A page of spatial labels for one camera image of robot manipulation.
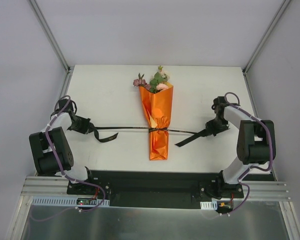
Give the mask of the orange wrapping paper sheet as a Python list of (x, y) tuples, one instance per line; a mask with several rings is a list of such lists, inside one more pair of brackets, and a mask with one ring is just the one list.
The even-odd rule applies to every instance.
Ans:
[(144, 117), (149, 128), (149, 159), (167, 160), (169, 153), (169, 133), (164, 131), (171, 123), (174, 87), (167, 83), (167, 89), (151, 93), (140, 86), (139, 94)]

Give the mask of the mauve fake rose stem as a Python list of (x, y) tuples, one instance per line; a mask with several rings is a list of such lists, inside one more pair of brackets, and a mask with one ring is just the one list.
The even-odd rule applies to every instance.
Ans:
[(146, 80), (144, 79), (144, 74), (138, 74), (137, 78), (133, 80), (133, 86), (134, 87), (143, 87), (145, 88), (147, 91), (150, 91), (151, 89), (151, 85), (149, 83), (146, 82)]

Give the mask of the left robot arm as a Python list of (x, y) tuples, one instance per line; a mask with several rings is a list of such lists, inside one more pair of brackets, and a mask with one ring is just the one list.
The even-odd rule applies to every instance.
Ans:
[(71, 97), (61, 97), (50, 116), (46, 127), (29, 136), (35, 169), (40, 176), (60, 175), (89, 195), (95, 191), (96, 183), (91, 170), (75, 163), (73, 153), (66, 137), (67, 131), (88, 134), (90, 119), (77, 113), (77, 105)]

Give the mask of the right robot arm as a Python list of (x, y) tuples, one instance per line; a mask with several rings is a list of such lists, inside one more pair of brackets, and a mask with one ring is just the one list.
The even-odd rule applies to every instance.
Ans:
[(241, 180), (252, 170), (271, 170), (276, 157), (275, 128), (271, 120), (261, 120), (218, 96), (211, 106), (215, 118), (205, 124), (206, 134), (216, 136), (229, 129), (229, 123), (238, 129), (236, 157), (204, 191), (216, 198), (227, 197), (239, 187)]

